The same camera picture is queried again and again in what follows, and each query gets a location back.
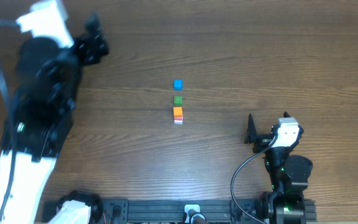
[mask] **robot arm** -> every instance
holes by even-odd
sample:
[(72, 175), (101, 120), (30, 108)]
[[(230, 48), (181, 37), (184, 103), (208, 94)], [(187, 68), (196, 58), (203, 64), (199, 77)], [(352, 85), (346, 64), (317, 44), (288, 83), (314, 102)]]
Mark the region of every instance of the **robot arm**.
[[(96, 15), (86, 24), (88, 34), (74, 41), (65, 26), (67, 14), (59, 0), (37, 2), (30, 11), (16, 20), (22, 32), (31, 31), (33, 39), (22, 45), (16, 67), (21, 85), (10, 99), (8, 112), (13, 117), (14, 133), (6, 122), (1, 139), (1, 223), (34, 222), (42, 191), (73, 126), (71, 115), (81, 69), (99, 63), (109, 53)], [(14, 160), (13, 142), (16, 142)], [(3, 206), (12, 161), (15, 161), (14, 178)], [(81, 215), (70, 223), (86, 216), (85, 220), (89, 220), (89, 215), (85, 215), (89, 206), (81, 207), (74, 202), (62, 208), (57, 220), (66, 217), (63, 211), (72, 208), (80, 208)]]

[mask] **stack of blocks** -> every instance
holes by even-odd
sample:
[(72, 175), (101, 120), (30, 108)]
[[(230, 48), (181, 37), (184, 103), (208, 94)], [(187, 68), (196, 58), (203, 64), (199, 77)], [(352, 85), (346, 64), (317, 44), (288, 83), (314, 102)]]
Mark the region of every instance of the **stack of blocks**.
[[(174, 90), (182, 90), (183, 82), (182, 80), (175, 80), (173, 82), (173, 89)], [(173, 99), (173, 121), (175, 124), (183, 124), (183, 97), (182, 96), (175, 96)]]

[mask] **wooden tabletop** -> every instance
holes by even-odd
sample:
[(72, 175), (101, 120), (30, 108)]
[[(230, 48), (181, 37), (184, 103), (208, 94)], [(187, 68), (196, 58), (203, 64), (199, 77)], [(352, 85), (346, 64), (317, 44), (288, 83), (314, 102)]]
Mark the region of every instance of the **wooden tabletop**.
[[(34, 1), (0, 0), (0, 19)], [(67, 26), (100, 16), (111, 53), (84, 69), (75, 125), (42, 200), (72, 190), (129, 199), (230, 199), (252, 155), (248, 114), (267, 133), (284, 111), (305, 129), (294, 154), (313, 161), (305, 197), (319, 221), (358, 221), (358, 0), (66, 0)], [(0, 32), (12, 89), (21, 43)], [(183, 80), (183, 91), (173, 80)], [(183, 125), (173, 97), (183, 96)], [(0, 138), (6, 112), (0, 96)], [(239, 198), (271, 189), (262, 159), (239, 174)]]

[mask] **orange cube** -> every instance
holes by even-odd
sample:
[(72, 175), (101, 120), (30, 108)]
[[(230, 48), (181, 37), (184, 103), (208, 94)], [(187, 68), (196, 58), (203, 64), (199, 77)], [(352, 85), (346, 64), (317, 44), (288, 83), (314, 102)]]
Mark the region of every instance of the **orange cube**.
[(183, 110), (181, 108), (181, 106), (179, 107), (174, 107), (173, 108), (173, 116), (176, 117), (182, 117), (183, 116)]

